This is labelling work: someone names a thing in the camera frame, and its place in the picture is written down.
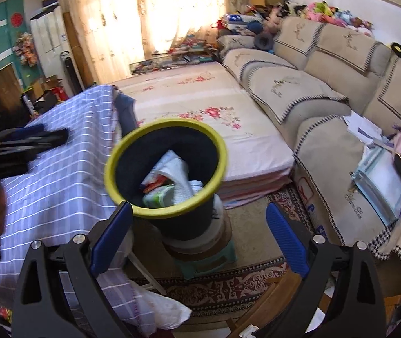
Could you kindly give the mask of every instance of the curtain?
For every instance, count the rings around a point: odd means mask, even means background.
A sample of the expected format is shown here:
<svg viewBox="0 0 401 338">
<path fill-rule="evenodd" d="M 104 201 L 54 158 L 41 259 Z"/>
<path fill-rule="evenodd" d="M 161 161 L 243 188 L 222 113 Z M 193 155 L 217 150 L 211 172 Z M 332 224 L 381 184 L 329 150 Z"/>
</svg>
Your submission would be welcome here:
<svg viewBox="0 0 401 338">
<path fill-rule="evenodd" d="M 60 0 L 69 11 L 97 82 L 130 76 L 128 65 L 161 53 L 187 34 L 214 42 L 211 28 L 246 0 Z"/>
</svg>

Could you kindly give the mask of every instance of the black trash can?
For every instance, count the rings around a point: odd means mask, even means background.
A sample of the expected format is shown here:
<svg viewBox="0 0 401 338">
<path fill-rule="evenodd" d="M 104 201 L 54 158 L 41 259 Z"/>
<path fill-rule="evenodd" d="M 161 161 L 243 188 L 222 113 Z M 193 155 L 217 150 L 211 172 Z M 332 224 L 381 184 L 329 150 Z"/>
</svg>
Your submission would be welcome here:
<svg viewBox="0 0 401 338">
<path fill-rule="evenodd" d="M 145 208 L 139 185 L 168 150 L 186 162 L 188 179 L 202 181 L 204 189 L 174 206 Z M 134 215 L 148 219 L 165 237 L 191 240 L 211 223 L 213 196 L 226 163 L 224 140 L 210 126 L 189 119 L 158 120 L 134 130 L 116 145 L 105 166 L 105 186 L 115 203 L 130 202 Z"/>
</svg>

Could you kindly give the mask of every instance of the beige sofa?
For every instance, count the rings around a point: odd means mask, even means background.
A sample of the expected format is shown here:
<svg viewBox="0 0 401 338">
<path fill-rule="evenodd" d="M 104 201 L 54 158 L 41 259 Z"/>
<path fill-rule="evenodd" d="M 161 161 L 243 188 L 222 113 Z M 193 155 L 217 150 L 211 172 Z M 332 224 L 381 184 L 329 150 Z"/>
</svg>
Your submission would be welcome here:
<svg viewBox="0 0 401 338">
<path fill-rule="evenodd" d="M 287 17 L 274 54 L 253 37 L 219 39 L 222 64 L 267 113 L 293 150 L 293 180 L 317 232 L 337 244 L 363 240 L 377 259 L 384 294 L 401 294 L 401 220 L 385 227 L 351 188 L 363 144 L 347 131 L 351 110 L 385 135 L 401 124 L 401 59 L 352 30 Z"/>
</svg>

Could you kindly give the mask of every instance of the red round decoration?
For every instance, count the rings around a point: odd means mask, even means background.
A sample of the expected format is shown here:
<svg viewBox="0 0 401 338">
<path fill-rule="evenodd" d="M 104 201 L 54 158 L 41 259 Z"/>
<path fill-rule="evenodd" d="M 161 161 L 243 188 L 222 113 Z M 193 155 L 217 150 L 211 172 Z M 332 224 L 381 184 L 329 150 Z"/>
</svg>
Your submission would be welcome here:
<svg viewBox="0 0 401 338">
<path fill-rule="evenodd" d="M 23 18 L 22 18 L 22 14 L 19 12 L 15 12 L 14 14 L 12 14 L 11 16 L 11 25 L 14 28 L 19 28 L 22 25 L 23 22 Z"/>
</svg>

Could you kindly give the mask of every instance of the teal wall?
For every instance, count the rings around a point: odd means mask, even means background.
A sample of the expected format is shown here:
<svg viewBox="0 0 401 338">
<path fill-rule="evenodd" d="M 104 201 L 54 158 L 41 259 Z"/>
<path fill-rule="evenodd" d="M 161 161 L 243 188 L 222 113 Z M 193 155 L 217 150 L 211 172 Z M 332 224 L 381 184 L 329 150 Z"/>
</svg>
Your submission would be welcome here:
<svg viewBox="0 0 401 338">
<path fill-rule="evenodd" d="M 18 12 L 22 15 L 23 20 L 21 26 L 14 28 L 11 23 L 11 16 Z M 6 0 L 0 3 L 0 22 L 6 21 L 6 24 L 0 26 L 0 54 L 11 49 L 16 44 L 18 33 L 27 31 L 27 25 L 24 14 L 23 0 Z M 33 81 L 40 77 L 38 65 L 30 67 L 22 65 L 19 57 L 14 53 L 0 60 L 0 69 L 9 63 L 13 63 L 19 78 L 23 82 L 24 88 L 28 87 Z"/>
</svg>

